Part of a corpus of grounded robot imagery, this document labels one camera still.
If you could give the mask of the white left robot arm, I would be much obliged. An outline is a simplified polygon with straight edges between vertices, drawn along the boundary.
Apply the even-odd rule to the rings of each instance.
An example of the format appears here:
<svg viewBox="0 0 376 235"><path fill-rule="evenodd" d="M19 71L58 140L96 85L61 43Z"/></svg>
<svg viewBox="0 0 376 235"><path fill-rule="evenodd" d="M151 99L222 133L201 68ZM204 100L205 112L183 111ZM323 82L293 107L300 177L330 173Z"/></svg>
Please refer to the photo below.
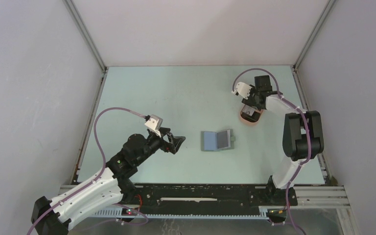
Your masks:
<svg viewBox="0 0 376 235"><path fill-rule="evenodd" d="M163 127L158 134L148 131L148 137L132 134L122 149L92 178L52 199L44 196L37 199L31 216L32 226L27 233L66 235L78 223L106 206L133 202L136 186L130 178L137 173L138 166L158 150L176 154L185 139Z"/></svg>

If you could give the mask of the green leather card holder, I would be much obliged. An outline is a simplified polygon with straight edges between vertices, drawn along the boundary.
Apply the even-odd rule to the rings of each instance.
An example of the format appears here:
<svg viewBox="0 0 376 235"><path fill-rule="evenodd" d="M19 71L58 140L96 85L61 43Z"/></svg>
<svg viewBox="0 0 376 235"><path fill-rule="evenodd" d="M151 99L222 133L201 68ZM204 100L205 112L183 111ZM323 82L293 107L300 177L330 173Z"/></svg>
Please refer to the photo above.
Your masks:
<svg viewBox="0 0 376 235"><path fill-rule="evenodd" d="M235 148L235 136L233 129L226 129L218 132L201 132L201 151L218 152Z"/></svg>

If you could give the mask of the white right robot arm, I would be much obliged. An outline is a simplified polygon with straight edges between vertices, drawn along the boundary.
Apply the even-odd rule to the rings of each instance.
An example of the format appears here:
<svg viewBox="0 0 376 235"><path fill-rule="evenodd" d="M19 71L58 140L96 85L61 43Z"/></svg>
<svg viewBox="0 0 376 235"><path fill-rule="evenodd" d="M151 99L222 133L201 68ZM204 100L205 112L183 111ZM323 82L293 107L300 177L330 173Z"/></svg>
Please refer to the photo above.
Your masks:
<svg viewBox="0 0 376 235"><path fill-rule="evenodd" d="M263 112L268 111L283 118L282 149L284 157L279 168L269 179L265 198L272 205L284 198L283 190L289 190L301 169L318 154L325 144L321 114L308 111L293 104L279 90L279 84L272 75L254 78L254 84L236 82L233 94L242 97L244 105L240 115L248 122L256 122Z"/></svg>

